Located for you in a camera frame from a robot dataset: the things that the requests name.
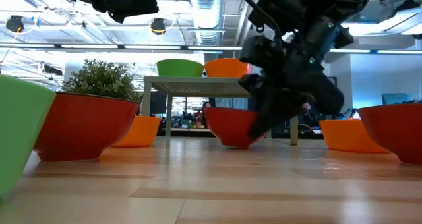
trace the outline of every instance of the leaves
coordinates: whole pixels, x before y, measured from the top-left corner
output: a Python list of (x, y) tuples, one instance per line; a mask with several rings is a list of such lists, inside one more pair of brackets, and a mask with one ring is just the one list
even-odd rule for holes
[(108, 96), (139, 102), (141, 93), (132, 84), (133, 76), (123, 65), (116, 66), (96, 59), (85, 59), (85, 65), (63, 82), (66, 92)]

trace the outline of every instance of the computer screen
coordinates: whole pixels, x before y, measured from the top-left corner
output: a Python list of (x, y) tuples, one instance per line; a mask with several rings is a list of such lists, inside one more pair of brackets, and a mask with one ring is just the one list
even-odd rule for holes
[(395, 103), (410, 102), (411, 94), (410, 93), (383, 93), (382, 94), (382, 104), (383, 105), (393, 105)]

